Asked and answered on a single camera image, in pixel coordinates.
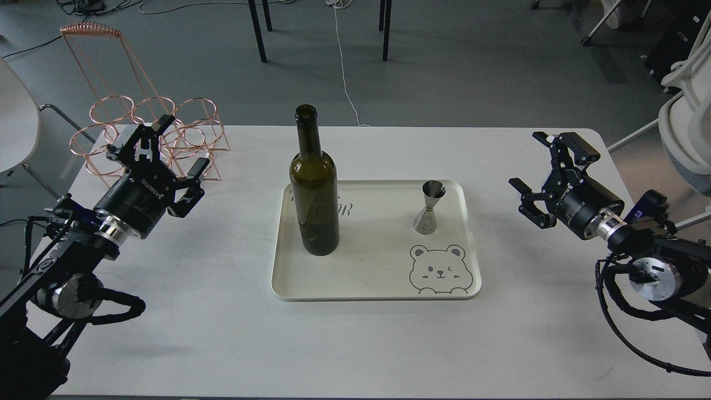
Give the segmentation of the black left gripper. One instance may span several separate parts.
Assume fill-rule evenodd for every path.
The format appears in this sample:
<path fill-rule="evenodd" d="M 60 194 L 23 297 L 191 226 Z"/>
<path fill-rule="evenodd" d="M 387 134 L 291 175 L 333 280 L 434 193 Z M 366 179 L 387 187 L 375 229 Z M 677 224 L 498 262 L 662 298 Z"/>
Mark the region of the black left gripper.
<path fill-rule="evenodd" d="M 185 176 L 177 177 L 161 160 L 160 137 L 176 120 L 165 114 L 150 125 L 139 124 L 129 136 L 119 135 L 107 147 L 107 159 L 127 170 L 94 210 L 126 223 L 146 238 L 165 213 L 184 218 L 205 195 L 201 177 L 211 164 L 199 157 Z"/>

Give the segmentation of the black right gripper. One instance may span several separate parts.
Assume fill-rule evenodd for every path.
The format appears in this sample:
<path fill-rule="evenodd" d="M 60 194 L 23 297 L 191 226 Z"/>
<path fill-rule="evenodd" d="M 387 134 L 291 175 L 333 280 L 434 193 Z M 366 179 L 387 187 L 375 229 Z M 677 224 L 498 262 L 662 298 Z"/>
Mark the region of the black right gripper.
<path fill-rule="evenodd" d="M 538 228 L 551 228 L 561 221 L 577 237 L 592 238 L 597 215 L 605 209 L 620 213 L 624 208 L 617 195 L 586 177 L 587 167 L 599 161 L 601 154 L 576 132 L 548 135 L 536 131 L 533 138 L 549 148 L 553 169 L 540 192 L 533 192 L 519 178 L 508 180 L 520 194 L 519 212 Z"/>

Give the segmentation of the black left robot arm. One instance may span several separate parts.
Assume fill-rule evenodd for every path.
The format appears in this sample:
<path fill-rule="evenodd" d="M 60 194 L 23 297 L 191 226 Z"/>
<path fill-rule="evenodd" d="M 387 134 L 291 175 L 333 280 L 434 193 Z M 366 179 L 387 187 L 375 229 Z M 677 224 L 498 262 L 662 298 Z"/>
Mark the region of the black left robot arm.
<path fill-rule="evenodd" d="M 166 114 L 109 145 L 107 157 L 124 174 L 94 208 L 67 193 L 46 218 L 51 238 L 36 260 L 26 258 L 21 278 L 2 301 L 2 398 L 44 399 L 66 383 L 68 353 L 87 325 L 129 321 L 146 304 L 109 289 L 94 275 L 114 260 L 129 237 L 147 238 L 165 213 L 185 217 L 204 196 L 198 158 L 185 177 L 162 161 L 159 141 L 175 121 Z"/>

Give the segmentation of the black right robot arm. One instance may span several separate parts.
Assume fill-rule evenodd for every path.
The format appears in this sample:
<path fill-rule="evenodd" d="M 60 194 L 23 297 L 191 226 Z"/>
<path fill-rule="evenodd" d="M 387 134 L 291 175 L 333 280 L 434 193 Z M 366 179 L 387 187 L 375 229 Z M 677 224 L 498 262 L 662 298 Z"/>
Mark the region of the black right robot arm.
<path fill-rule="evenodd" d="M 667 198 L 653 189 L 622 216 L 624 202 L 587 172 L 601 154 L 575 132 L 535 131 L 533 138 L 548 148 L 552 169 L 540 192 L 509 179 L 520 195 L 519 212 L 541 229 L 561 222 L 579 239 L 601 238 L 610 253 L 595 264 L 595 291 L 614 334 L 638 357 L 667 372 L 709 377 L 708 371 L 661 361 L 635 347 L 607 304 L 611 299 L 620 311 L 643 321 L 676 318 L 709 334 L 709 246 L 678 238 Z"/>

